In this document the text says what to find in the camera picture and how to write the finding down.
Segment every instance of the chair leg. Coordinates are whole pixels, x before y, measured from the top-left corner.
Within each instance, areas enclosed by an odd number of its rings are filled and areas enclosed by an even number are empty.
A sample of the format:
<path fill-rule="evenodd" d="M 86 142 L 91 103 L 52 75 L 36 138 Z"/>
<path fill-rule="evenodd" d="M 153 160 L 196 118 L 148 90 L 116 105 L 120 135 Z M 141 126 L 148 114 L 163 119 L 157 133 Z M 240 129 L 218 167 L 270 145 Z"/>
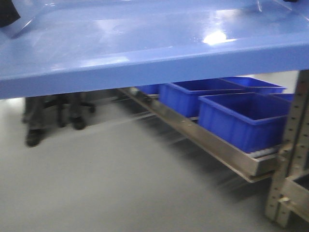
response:
<path fill-rule="evenodd" d="M 62 99 L 57 98 L 57 124 L 61 128 L 66 126 L 66 123 L 62 121 L 62 107 L 63 107 Z"/>

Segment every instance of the perforated metal post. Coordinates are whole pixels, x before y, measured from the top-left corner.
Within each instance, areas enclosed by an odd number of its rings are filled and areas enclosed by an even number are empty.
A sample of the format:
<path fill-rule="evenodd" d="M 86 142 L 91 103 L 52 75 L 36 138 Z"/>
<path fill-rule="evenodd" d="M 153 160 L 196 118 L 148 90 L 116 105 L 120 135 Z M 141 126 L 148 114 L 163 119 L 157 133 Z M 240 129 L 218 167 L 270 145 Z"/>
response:
<path fill-rule="evenodd" d="M 309 70 L 304 70 L 299 73 L 294 100 L 291 105 L 284 132 L 283 144 L 279 150 L 279 166 L 273 175 L 272 185 L 266 205 L 266 216 L 271 220 L 276 220 L 282 226 L 286 226 L 290 216 L 290 210 L 279 203 L 279 200 L 282 198 L 281 189 L 284 180 L 290 175 L 290 173 L 292 173 L 292 170 L 295 169 L 297 163 L 301 162 L 301 165 L 304 166 L 305 161 L 303 162 L 303 160 L 305 160 L 305 156 L 307 156 L 305 155 L 302 156 L 302 158 L 297 158 L 298 155 L 295 154 L 296 151 L 303 148 L 298 147 L 296 144 L 300 132 L 304 130 L 303 121 L 305 118 L 305 112 L 307 111 L 308 96 Z"/>

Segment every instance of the chair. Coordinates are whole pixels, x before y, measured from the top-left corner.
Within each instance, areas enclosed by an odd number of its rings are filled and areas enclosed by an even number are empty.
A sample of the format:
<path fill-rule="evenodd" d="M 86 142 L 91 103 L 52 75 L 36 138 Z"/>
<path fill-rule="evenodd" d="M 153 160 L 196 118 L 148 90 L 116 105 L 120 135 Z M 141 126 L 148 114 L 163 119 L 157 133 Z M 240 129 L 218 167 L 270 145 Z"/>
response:
<path fill-rule="evenodd" d="M 65 127 L 66 126 L 66 123 L 63 122 L 62 120 L 62 110 L 64 109 L 64 105 L 65 104 L 69 104 L 69 101 L 68 99 L 65 97 L 65 94 L 55 94 L 55 99 L 51 100 L 51 101 L 47 101 L 44 103 L 44 109 L 46 108 L 49 108 L 49 107 L 52 107 L 52 106 L 57 106 L 57 117 L 56 117 L 56 120 L 57 120 L 57 124 L 59 127 Z M 96 111 L 96 105 L 92 104 L 92 103 L 89 103 L 89 102 L 85 102 L 85 101 L 82 101 L 81 106 L 87 106 L 89 107 L 89 112 L 90 113 L 94 113 Z M 22 119 L 22 122 L 23 123 L 27 123 L 27 117 L 23 117 Z"/>

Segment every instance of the black object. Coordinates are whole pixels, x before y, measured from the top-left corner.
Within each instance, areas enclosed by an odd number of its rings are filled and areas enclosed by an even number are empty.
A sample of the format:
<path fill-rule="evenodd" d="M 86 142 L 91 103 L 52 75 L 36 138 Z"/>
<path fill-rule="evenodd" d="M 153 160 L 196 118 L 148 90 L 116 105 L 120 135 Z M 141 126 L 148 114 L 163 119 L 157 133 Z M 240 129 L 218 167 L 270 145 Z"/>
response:
<path fill-rule="evenodd" d="M 44 104 L 44 108 L 49 108 L 51 106 L 56 105 L 57 106 L 57 124 L 59 127 L 65 127 L 66 123 L 63 122 L 62 120 L 62 110 L 63 110 L 63 105 L 64 104 L 69 104 L 68 99 L 65 98 L 64 94 L 56 94 L 56 99 L 48 101 Z M 87 106 L 89 107 L 89 112 L 90 113 L 94 113 L 96 111 L 96 105 L 92 104 L 92 103 L 88 103 L 88 102 L 81 102 L 81 106 Z"/>
<path fill-rule="evenodd" d="M 20 18 L 11 0 L 0 0 L 0 28 L 12 24 Z"/>
<path fill-rule="evenodd" d="M 76 130 L 82 130 L 86 127 L 86 122 L 82 117 L 70 117 L 70 121 Z"/>
<path fill-rule="evenodd" d="M 44 136 L 44 130 L 29 130 L 26 136 L 26 144 L 27 146 L 33 147 L 38 145 Z"/>

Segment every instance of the metal rail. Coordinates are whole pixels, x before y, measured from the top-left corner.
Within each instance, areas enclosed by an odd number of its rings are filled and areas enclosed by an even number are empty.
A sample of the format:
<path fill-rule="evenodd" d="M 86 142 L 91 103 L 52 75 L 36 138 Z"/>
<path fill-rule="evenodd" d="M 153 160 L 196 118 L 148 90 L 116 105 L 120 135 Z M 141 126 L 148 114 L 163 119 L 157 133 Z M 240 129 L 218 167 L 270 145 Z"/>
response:
<path fill-rule="evenodd" d="M 138 89 L 130 87 L 120 88 L 119 90 L 147 110 L 155 113 L 175 130 L 186 136 L 248 182 L 253 183 L 272 176 L 277 165 L 276 154 L 253 158 L 250 154 L 244 153 L 202 128 L 191 119 L 178 114 Z"/>

